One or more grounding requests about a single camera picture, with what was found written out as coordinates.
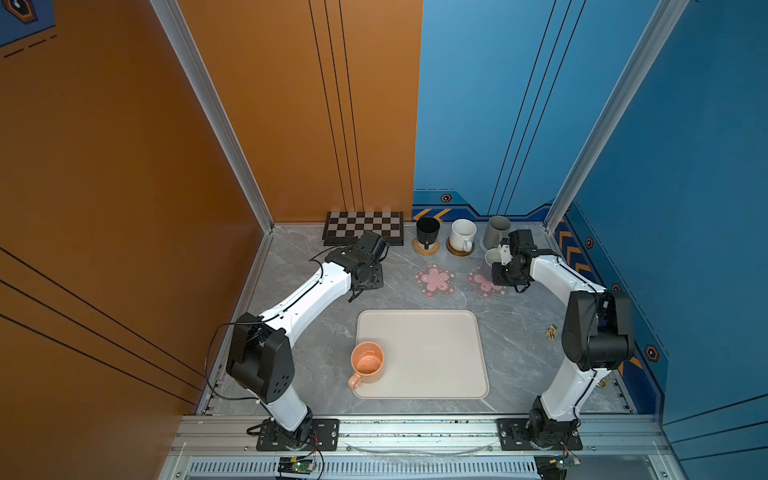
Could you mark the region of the pink flower coaster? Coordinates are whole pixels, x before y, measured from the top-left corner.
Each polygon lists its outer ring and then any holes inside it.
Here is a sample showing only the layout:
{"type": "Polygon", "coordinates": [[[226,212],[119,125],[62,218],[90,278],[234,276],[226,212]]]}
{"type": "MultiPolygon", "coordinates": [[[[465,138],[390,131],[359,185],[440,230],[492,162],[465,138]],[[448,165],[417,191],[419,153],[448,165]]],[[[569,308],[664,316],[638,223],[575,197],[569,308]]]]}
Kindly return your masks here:
{"type": "Polygon", "coordinates": [[[450,297],[455,294],[456,274],[436,263],[429,263],[414,274],[414,281],[425,298],[450,297]]]}
{"type": "Polygon", "coordinates": [[[508,290],[504,286],[495,285],[491,279],[491,269],[488,264],[478,264],[471,272],[467,274],[467,281],[471,284],[475,293],[483,299],[493,298],[495,296],[505,297],[508,290]]]}

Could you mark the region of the grey mug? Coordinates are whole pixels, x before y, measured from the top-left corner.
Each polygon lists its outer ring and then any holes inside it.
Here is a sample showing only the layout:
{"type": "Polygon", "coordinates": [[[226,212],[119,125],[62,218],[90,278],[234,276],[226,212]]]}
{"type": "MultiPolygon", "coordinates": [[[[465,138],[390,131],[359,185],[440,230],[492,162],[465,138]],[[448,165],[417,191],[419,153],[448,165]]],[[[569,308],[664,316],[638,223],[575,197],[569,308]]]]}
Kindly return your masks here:
{"type": "Polygon", "coordinates": [[[482,241],[483,248],[485,250],[497,248],[510,231],[511,226],[511,221],[504,216],[490,217],[482,241]]]}

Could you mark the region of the woven rattan round coaster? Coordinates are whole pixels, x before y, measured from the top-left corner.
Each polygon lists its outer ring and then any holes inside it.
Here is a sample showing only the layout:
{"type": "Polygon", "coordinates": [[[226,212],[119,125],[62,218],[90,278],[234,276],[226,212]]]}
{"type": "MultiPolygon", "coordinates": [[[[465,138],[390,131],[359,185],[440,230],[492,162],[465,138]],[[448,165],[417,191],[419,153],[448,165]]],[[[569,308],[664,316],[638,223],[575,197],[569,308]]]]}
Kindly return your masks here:
{"type": "Polygon", "coordinates": [[[435,241],[426,247],[424,244],[420,243],[416,238],[414,238],[412,241],[412,248],[417,254],[421,256],[432,256],[440,250],[441,243],[439,241],[435,241]]]}

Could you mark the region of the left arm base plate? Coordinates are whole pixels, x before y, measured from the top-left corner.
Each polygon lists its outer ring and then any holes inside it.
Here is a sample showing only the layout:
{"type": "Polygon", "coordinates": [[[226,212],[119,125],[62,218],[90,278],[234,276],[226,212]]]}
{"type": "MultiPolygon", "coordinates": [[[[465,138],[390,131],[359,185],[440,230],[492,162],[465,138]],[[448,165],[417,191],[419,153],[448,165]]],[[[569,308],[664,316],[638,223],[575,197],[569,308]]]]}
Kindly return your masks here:
{"type": "Polygon", "coordinates": [[[257,431],[256,450],[264,452],[335,451],[338,445],[340,422],[338,419],[302,421],[295,431],[288,431],[276,420],[263,421],[257,431]]]}

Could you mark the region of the brown wooden round coaster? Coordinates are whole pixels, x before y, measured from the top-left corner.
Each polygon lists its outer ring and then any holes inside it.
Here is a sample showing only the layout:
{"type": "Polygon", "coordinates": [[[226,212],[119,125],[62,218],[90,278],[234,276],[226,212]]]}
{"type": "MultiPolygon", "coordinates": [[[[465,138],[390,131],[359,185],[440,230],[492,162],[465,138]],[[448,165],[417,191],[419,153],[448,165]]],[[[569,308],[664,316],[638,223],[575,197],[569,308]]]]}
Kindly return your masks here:
{"type": "Polygon", "coordinates": [[[475,250],[475,244],[472,243],[470,245],[470,247],[471,248],[468,251],[465,251],[465,250],[462,250],[462,249],[456,249],[456,248],[454,248],[452,246],[450,240],[446,241],[446,248],[447,248],[447,250],[452,255],[457,256],[457,257],[467,257],[467,256],[471,255],[474,252],[474,250],[475,250]]]}

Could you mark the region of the orange pink mug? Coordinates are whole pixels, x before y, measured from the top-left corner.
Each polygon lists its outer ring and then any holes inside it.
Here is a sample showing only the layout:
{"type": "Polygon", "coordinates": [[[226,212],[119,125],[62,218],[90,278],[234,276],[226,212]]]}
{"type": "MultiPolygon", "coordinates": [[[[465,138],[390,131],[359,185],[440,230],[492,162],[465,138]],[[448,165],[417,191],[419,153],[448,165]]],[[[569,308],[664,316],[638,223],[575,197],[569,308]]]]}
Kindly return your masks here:
{"type": "Polygon", "coordinates": [[[350,390],[357,390],[362,384],[377,382],[384,371],[384,352],[375,342],[365,341],[352,351],[350,361],[353,374],[348,380],[350,390]]]}

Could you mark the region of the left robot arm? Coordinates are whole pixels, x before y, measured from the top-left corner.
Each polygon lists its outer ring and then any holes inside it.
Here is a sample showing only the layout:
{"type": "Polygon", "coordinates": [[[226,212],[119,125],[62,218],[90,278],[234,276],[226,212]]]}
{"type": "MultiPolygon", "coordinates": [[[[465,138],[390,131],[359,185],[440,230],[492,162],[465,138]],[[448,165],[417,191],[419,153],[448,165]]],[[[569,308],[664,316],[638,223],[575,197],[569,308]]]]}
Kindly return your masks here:
{"type": "Polygon", "coordinates": [[[388,249],[381,235],[366,231],[352,245],[314,259],[317,270],[284,300],[233,323],[226,372],[260,401],[270,415],[266,426],[292,448],[306,446],[312,433],[312,412],[293,386],[292,347],[335,300],[347,293],[356,299],[383,285],[381,262],[388,249]]]}

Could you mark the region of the white mug purple handle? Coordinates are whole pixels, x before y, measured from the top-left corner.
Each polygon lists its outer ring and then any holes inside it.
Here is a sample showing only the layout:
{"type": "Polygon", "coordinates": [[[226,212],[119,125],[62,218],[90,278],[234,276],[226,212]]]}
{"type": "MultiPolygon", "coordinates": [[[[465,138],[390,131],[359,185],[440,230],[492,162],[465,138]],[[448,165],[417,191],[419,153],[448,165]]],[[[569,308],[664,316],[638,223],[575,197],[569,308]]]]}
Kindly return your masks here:
{"type": "Polygon", "coordinates": [[[491,268],[494,263],[501,263],[502,255],[499,248],[488,249],[485,253],[484,261],[485,261],[485,265],[489,268],[491,268]]]}

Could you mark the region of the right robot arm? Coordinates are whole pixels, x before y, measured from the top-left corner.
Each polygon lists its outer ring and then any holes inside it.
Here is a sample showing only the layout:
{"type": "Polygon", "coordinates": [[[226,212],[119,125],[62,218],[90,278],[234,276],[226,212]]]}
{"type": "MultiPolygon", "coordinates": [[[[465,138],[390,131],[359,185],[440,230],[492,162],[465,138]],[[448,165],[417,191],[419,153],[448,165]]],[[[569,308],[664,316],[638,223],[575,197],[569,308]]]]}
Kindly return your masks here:
{"type": "Polygon", "coordinates": [[[608,290],[570,267],[550,249],[538,247],[529,230],[501,240],[492,282],[522,293],[536,282],[566,306],[561,329],[564,359],[549,388],[537,396],[526,420],[497,421],[506,451],[579,450],[580,413],[599,381],[632,358],[631,299],[608,290]]]}

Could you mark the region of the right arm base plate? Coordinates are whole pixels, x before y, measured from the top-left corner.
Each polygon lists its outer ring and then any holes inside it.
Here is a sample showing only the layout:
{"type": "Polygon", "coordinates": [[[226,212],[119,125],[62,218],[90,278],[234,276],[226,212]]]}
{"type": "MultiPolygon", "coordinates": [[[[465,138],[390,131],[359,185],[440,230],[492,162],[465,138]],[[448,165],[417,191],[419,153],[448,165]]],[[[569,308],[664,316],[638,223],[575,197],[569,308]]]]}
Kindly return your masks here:
{"type": "Polygon", "coordinates": [[[547,418],[501,418],[496,421],[503,451],[581,451],[583,443],[576,422],[556,422],[547,418]]]}

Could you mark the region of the black mug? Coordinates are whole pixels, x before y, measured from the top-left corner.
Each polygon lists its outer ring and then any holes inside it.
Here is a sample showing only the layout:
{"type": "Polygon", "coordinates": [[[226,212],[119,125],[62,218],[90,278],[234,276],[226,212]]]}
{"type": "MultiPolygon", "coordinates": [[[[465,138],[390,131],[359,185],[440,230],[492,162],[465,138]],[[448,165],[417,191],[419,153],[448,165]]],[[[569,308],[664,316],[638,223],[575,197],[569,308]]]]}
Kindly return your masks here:
{"type": "Polygon", "coordinates": [[[430,250],[438,241],[441,222],[436,218],[422,216],[416,222],[418,245],[424,250],[430,250]]]}

